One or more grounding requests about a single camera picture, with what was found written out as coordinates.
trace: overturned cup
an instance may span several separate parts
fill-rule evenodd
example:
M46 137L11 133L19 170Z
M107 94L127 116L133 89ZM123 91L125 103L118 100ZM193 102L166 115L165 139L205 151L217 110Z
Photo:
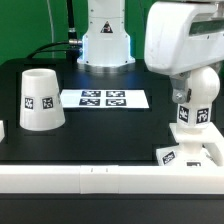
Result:
M51 69L30 69L22 73L20 125L31 131L60 127L65 116L56 73Z

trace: black tabletop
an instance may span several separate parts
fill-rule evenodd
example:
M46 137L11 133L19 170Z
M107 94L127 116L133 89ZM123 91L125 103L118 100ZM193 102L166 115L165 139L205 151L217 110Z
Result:
M50 68L62 89L144 90L149 109L65 109L65 124L35 132L20 127L21 74ZM168 124L176 120L167 76L152 74L142 60L132 71L94 74L64 60L11 60L0 68L0 119L6 138L1 163L156 164L155 150L175 144Z
M65 109L65 124L51 131L20 127L22 72L50 68L62 89L144 90L149 109ZM212 121L224 134L223 79ZM176 121L167 76L133 71L93 74L63 59L15 59L0 67L0 120L5 139L0 164L157 165L157 148L175 145ZM0 195L0 223L223 223L222 195Z

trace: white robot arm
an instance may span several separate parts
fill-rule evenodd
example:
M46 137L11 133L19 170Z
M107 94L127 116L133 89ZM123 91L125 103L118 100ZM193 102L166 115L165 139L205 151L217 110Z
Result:
M146 65L170 76L178 103L170 127L179 145L157 150L160 165L214 165L202 145L223 141L210 116L224 59L224 7L200 2L157 2L148 15Z

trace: white paper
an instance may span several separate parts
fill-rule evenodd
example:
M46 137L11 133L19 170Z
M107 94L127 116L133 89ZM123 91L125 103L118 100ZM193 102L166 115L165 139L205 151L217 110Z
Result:
M64 108L149 108L144 90L63 90Z

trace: black pole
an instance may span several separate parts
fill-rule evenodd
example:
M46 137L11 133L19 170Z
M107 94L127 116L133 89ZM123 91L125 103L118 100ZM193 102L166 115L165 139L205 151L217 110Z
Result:
M66 0L67 2L67 12L68 12L68 38L70 39L77 39L77 33L75 30L75 23L74 23L74 15L73 15L73 5L72 0Z

